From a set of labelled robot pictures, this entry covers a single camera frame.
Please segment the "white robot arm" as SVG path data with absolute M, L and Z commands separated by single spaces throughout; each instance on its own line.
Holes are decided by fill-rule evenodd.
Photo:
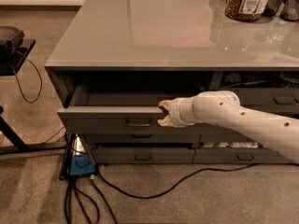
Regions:
M 160 126 L 185 128 L 206 123 L 230 129 L 299 162 L 299 120 L 245 108 L 232 91 L 205 91 L 162 100 L 158 106 L 167 111 L 158 120 Z

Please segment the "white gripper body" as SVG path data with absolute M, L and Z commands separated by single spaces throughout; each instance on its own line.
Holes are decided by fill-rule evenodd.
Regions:
M 192 110 L 193 97 L 176 98 L 170 102 L 168 116 L 176 128 L 192 126 L 199 122 Z

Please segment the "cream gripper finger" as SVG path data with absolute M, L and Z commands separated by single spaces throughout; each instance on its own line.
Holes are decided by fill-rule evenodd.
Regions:
M 162 100 L 158 106 L 162 109 L 165 109 L 165 110 L 169 110 L 170 109 L 170 106 L 171 106 L 171 103 L 172 101 L 171 100 Z
M 157 123 L 162 127 L 172 127 L 173 123 L 169 116 L 165 116 L 163 119 L 158 119 Z

